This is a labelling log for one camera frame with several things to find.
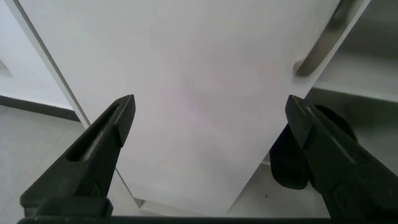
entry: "white cabinet door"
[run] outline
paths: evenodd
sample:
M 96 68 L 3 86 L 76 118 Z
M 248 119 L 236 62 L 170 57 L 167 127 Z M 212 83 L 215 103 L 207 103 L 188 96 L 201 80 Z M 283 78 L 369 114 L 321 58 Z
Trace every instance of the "white cabinet door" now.
M 228 211 L 286 124 L 339 0 L 20 1 L 90 122 L 136 97 L 118 169 L 133 196 Z

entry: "black baseboard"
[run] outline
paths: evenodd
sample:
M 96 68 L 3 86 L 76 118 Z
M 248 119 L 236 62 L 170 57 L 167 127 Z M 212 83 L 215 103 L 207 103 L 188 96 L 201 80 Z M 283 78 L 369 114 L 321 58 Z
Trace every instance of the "black baseboard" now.
M 41 113 L 57 118 L 69 119 L 71 121 L 80 121 L 73 110 L 58 108 L 56 106 L 43 105 L 41 103 L 18 100 L 6 96 L 0 96 L 0 105 L 35 113 Z

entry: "door handle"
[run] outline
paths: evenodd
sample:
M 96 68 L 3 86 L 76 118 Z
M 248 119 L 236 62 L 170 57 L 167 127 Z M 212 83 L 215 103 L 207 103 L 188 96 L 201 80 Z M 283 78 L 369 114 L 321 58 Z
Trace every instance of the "door handle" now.
M 300 77 L 309 76 L 335 46 L 347 25 L 353 18 L 355 3 L 358 0 L 341 0 L 337 5 L 329 23 L 326 25 L 317 42 L 304 60 L 294 65 L 295 74 Z

